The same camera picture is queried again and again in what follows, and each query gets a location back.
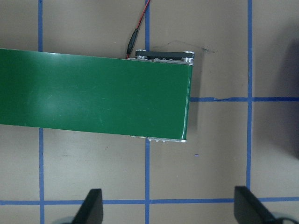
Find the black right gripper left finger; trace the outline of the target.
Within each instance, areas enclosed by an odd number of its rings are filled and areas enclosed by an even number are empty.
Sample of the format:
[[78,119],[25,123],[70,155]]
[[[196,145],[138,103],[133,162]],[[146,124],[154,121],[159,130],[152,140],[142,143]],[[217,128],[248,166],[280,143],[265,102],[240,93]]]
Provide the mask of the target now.
[[91,189],[74,217],[73,224],[101,224],[103,222],[102,190]]

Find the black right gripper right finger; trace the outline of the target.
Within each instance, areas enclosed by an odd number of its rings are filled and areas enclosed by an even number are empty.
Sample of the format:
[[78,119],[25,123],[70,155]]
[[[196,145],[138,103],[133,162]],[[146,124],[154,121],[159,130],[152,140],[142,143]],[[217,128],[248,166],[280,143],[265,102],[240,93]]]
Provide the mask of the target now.
[[234,217],[239,224],[275,224],[276,218],[245,186],[234,189]]

